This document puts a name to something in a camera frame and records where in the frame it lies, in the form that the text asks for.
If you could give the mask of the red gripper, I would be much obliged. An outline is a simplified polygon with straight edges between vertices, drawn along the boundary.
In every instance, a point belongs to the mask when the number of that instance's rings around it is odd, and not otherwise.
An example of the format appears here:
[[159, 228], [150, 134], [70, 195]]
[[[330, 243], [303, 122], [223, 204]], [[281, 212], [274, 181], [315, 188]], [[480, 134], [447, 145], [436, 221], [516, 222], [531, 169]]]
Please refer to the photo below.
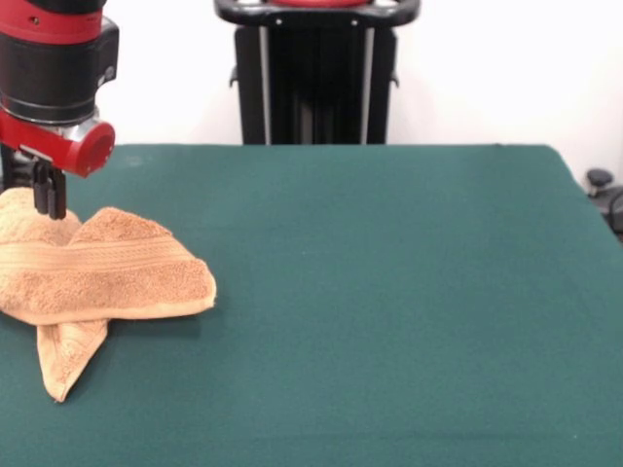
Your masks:
[[76, 126], [40, 126], [1, 111], [1, 143], [49, 162], [33, 165], [34, 206], [54, 220], [66, 216], [66, 177], [61, 170], [88, 177], [109, 160], [115, 145], [114, 128], [97, 118]]

